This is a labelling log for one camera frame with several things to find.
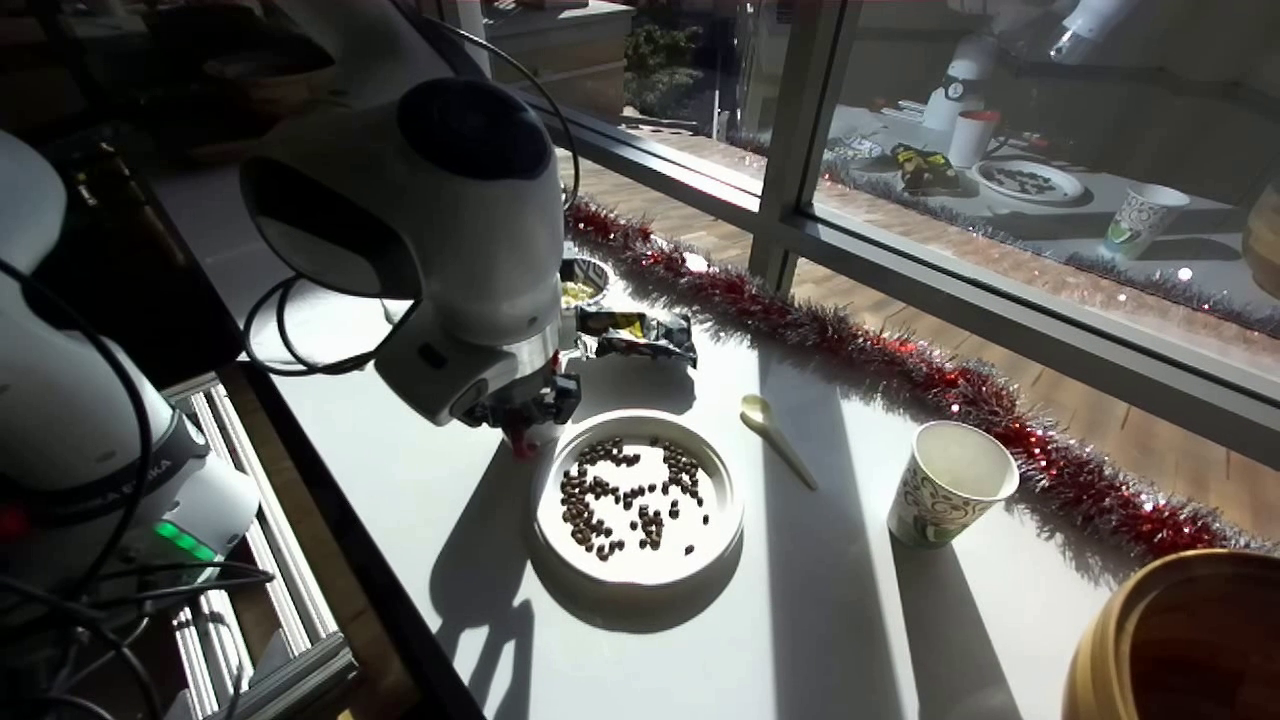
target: brown bowl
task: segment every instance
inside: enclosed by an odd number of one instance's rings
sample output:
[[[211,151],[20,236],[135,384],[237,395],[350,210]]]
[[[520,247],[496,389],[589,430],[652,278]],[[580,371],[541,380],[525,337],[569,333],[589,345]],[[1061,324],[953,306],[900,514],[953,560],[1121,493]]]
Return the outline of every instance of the brown bowl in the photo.
[[[1104,605],[1066,674],[1066,720],[1273,720],[1280,560],[1180,552]]]

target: cable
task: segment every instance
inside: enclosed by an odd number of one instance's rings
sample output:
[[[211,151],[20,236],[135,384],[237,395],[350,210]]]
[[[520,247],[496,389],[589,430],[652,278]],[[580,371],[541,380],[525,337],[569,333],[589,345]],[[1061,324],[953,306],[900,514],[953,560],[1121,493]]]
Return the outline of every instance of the cable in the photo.
[[[113,714],[102,714],[100,706],[86,706],[85,695],[45,695],[45,706],[62,706],[62,710],[77,710],[85,716],[113,720]]]
[[[284,284],[297,284],[297,280],[299,280],[299,278],[284,278],[284,280],[273,284],[259,301],[251,301],[251,310],[246,310],[246,316],[243,316],[243,330],[240,330],[240,347],[243,347],[243,358],[246,358],[256,369],[273,371],[273,378],[311,378],[308,369],[269,365],[269,360],[259,360],[256,347],[251,347],[251,324],[256,324],[256,316],[269,310],[273,298],[284,293]]]
[[[273,586],[277,578],[273,571],[259,571],[259,578],[223,578],[223,581],[208,581],[208,586],[174,586],[174,590],[147,590],[147,591],[133,591],[133,596],[109,596],[109,599],[94,599],[90,608],[115,608],[115,605],[156,605],[156,599],[190,599],[190,596],[203,596],[211,590],[259,590],[259,586]]]
[[[54,612],[62,612],[62,615],[71,615],[71,621],[80,621],[80,623],[102,623],[100,612],[80,608],[80,605],[58,599],[58,596],[49,596],[49,591],[40,591],[40,590],[32,590],[32,586],[20,586],[20,581],[11,581],[11,578],[0,578],[0,590],[9,590],[9,591],[16,591],[16,596],[28,596],[28,599],[37,599],[37,605],[45,605],[45,608],[54,608]]]
[[[240,710],[240,695],[243,695],[243,666],[237,666],[237,680],[233,680],[237,690],[233,690],[233,700],[227,700],[227,710],[223,710],[223,716],[220,720],[237,720],[237,710]]]
[[[457,42],[462,42],[462,44],[483,50],[489,56],[503,61],[513,74],[520,74],[520,77],[530,86],[530,94],[552,110],[552,116],[555,116],[555,126],[560,126],[560,132],[562,132],[569,170],[570,170],[570,176],[569,176],[569,195],[562,195],[562,199],[577,206],[580,186],[582,186],[577,135],[570,135],[570,126],[569,126],[569,116],[560,113],[555,95],[536,80],[536,74],[530,74],[527,66],[520,66],[517,56],[508,56],[503,50],[496,50],[491,42],[483,42],[483,38],[473,38],[473,31],[462,31],[462,28],[452,28],[452,23],[440,23],[440,22],[431,22],[431,18],[402,11],[402,9],[398,9],[398,18],[402,18],[409,23],[431,23],[431,28],[445,28],[447,38],[457,38]]]
[[[302,280],[302,278],[284,278],[284,280],[277,280],[277,284],[246,310],[243,330],[240,330],[240,347],[243,347],[243,358],[246,358],[256,369],[263,369],[269,378],[345,378],[345,371],[363,369],[376,351],[354,351],[354,358],[329,360],[329,365],[314,365],[314,360],[299,358],[299,347],[293,345],[293,333],[287,333],[287,298],[293,298],[293,290],[297,290],[299,280]],[[269,360],[256,358],[256,347],[251,347],[256,316],[259,316],[273,301],[277,301],[273,311],[277,311],[279,345],[284,345],[284,351],[287,351],[287,360],[293,360],[297,369],[269,365]]]
[[[354,358],[345,358],[345,360],[329,360],[329,365],[314,365],[314,360],[302,360],[302,351],[293,345],[287,337],[287,298],[293,290],[299,284],[299,278],[293,278],[293,284],[279,290],[279,301],[277,301],[277,333],[279,333],[279,345],[284,351],[302,365],[308,371],[320,371],[320,378],[345,378],[345,371],[354,371],[371,360],[371,351],[354,351]]]
[[[220,560],[220,564],[135,564],[135,567],[115,567],[115,571],[102,571],[100,581],[115,581],[115,578],[156,578],[156,571],[182,571],[182,567],[233,567],[233,571],[259,571],[256,564],[237,564],[237,560]]]
[[[147,405],[141,395],[141,389],[133,384],[127,369],[120,365],[120,358],[109,347],[102,337],[94,337],[54,293],[49,293],[45,284],[37,284],[32,278],[22,278],[20,267],[11,267],[9,259],[0,259],[0,274],[16,280],[16,290],[37,293],[45,306],[50,306],[62,321],[71,321],[71,330],[102,358],[102,365],[113,369],[113,378],[120,380],[127,405],[133,405],[133,421],[135,421],[135,481],[127,490],[123,514],[113,529],[113,536],[100,545],[100,552],[90,558],[90,564],[80,571],[80,581],[71,586],[71,596],[80,596],[94,571],[102,571],[102,564],[115,558],[135,510],[147,497],[147,469],[152,469],[152,421],[147,421]]]
[[[135,629],[133,629],[120,645],[133,650],[147,629],[152,629],[152,612],[142,612],[142,615],[135,621]],[[54,691],[67,691],[67,690],[85,686],[90,674],[109,668],[115,655],[120,655],[120,651],[109,650],[109,651],[100,651],[90,666],[85,666],[77,678],[58,680],[58,686],[50,686],[50,690],[54,690]]]
[[[127,666],[127,678],[135,680],[135,690],[141,690],[141,695],[142,695],[142,706],[147,706],[147,716],[152,716],[152,720],[164,716],[152,678],[147,678],[142,666],[123,650],[123,640],[120,640],[115,632],[109,632],[109,623],[102,623],[102,615],[100,615],[94,608],[67,605],[67,599],[58,599],[58,596],[49,596],[49,591],[40,591],[40,590],[32,590],[32,586],[20,586],[20,581],[11,581],[11,578],[0,578],[0,586],[5,586],[9,591],[20,591],[20,596],[28,596],[28,599],[40,599],[45,608],[54,608],[54,612],[62,612],[62,615],[77,615],[80,629],[86,629],[90,636],[100,636],[102,645],[113,645],[115,655]]]

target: tinsel garland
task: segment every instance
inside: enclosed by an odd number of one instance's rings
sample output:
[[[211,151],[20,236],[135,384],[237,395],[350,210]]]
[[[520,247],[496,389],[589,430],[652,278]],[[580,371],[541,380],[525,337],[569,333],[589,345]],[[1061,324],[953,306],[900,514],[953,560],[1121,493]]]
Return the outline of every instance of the tinsel garland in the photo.
[[[1064,256],[1064,264],[1077,267],[1077,274],[1091,274],[1091,278],[1114,280],[1122,290],[1160,298],[1167,306],[1180,306],[1180,310],[1216,316],[1222,324],[1238,324],[1246,333],[1280,342],[1280,311],[1244,310],[1244,306],[1236,306],[1236,301],[1228,301],[1219,293],[1191,290],[1177,274],[1133,274],[1133,267],[1122,267],[1122,264],[1114,264],[1107,256],[1080,256],[1080,252]]]
[[[1167,501],[1052,425],[1024,416],[1014,391],[981,365],[953,360],[910,337],[859,330],[828,310],[790,306],[745,274],[687,264],[687,252],[657,240],[648,224],[595,206],[570,206],[569,232],[657,306],[676,306],[718,333],[815,365],[848,391],[885,395],[914,421],[953,416],[990,432],[1021,462],[1014,501],[1035,514],[1045,531],[1077,540],[1077,552],[1089,545],[1089,564],[1140,564],[1184,548],[1265,548],[1216,514]]]

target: white counter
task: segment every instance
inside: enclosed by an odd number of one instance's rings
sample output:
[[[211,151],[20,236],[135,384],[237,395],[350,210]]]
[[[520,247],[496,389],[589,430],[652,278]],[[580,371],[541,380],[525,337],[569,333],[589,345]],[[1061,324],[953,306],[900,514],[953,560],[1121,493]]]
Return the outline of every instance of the white counter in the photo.
[[[279,264],[227,206],[233,182],[189,176],[156,191],[240,316]],[[302,293],[287,316],[314,360],[383,333],[379,306],[325,293]],[[1006,510],[953,548],[895,548],[885,515],[910,421],[747,345],[707,333],[697,345],[691,384],[648,360],[600,365],[577,414],[668,407],[718,448],[745,497],[745,552],[722,591],[643,632],[624,615],[577,615],[527,564],[541,464],[513,462],[496,432],[431,430],[371,371],[277,389],[489,716],[1061,716],[1073,650],[1107,590]],[[821,493],[734,421],[745,391],[768,395]]]

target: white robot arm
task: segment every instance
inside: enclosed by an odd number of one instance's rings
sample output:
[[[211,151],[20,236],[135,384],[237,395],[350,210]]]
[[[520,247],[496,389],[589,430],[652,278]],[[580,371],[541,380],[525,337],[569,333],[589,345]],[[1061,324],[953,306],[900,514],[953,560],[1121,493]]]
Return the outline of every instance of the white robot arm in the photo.
[[[386,3],[299,11],[320,44],[348,23],[386,38],[386,56],[348,74],[379,94],[348,90],[354,110],[287,122],[243,160],[259,236],[314,284],[417,301],[376,347],[376,371],[431,425],[569,421],[577,380],[555,371],[562,206],[546,132],[503,90],[398,44],[409,23]]]
[[[113,564],[215,564],[251,523],[256,485],[211,457],[113,342],[86,345],[32,310],[40,298],[22,284],[58,240],[67,195],[50,165],[9,132],[0,195],[0,571],[37,590],[77,586],[113,540],[141,473],[142,497]],[[156,536],[161,523],[180,529],[189,548]]]
[[[1140,0],[947,0],[961,18],[989,18],[981,38],[961,42],[942,86],[929,95],[922,128],[953,132],[962,110],[981,110],[1000,50],[1048,66],[1080,66]]]

